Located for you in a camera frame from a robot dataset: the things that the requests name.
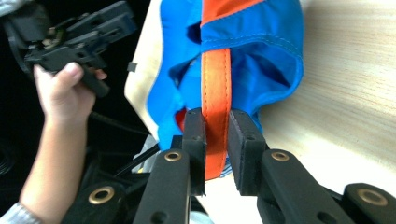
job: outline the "black background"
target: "black background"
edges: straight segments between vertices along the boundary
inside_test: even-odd
[[[85,12],[94,12],[116,1],[109,0],[42,0],[37,1],[47,9],[52,24]],[[140,29],[149,7],[149,0],[127,1],[134,12],[138,31],[110,45],[101,56],[107,63],[106,83],[110,94],[97,99],[93,111],[138,127],[146,131],[142,121],[125,99],[123,91],[127,78],[126,67],[132,60]],[[0,215],[18,200],[21,187],[34,161],[43,125],[35,84],[17,66],[7,42],[4,29],[0,28],[0,141],[7,142],[16,152],[16,165],[11,172],[0,176]],[[125,132],[118,128],[90,119],[88,145],[103,151],[137,153],[146,136]]]

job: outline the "black plastic bracket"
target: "black plastic bracket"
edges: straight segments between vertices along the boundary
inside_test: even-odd
[[[189,211],[189,154],[179,149],[169,149],[157,156],[134,224],[187,224]]]

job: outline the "metal rivet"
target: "metal rivet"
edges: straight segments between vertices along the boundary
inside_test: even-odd
[[[283,152],[273,152],[271,153],[271,156],[274,158],[274,160],[277,161],[288,161],[289,156]]]
[[[387,198],[372,189],[358,189],[358,195],[362,200],[372,205],[386,206],[388,204]]]
[[[90,197],[88,198],[88,201],[91,204],[102,204],[110,201],[114,196],[114,189],[110,186],[102,187],[99,189],[94,190],[91,194]]]
[[[165,159],[167,161],[179,161],[181,159],[181,154],[178,152],[168,152],[165,154]]]

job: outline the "orange fabric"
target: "orange fabric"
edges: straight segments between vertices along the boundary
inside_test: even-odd
[[[205,52],[202,60],[202,114],[205,118],[207,141],[206,180],[219,177],[224,168],[230,109],[230,50]]]
[[[202,25],[217,20],[237,11],[251,7],[263,0],[204,0]]]

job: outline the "sleeve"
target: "sleeve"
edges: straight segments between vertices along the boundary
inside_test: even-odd
[[[41,224],[41,221],[20,203],[15,203],[2,217],[0,224]]]

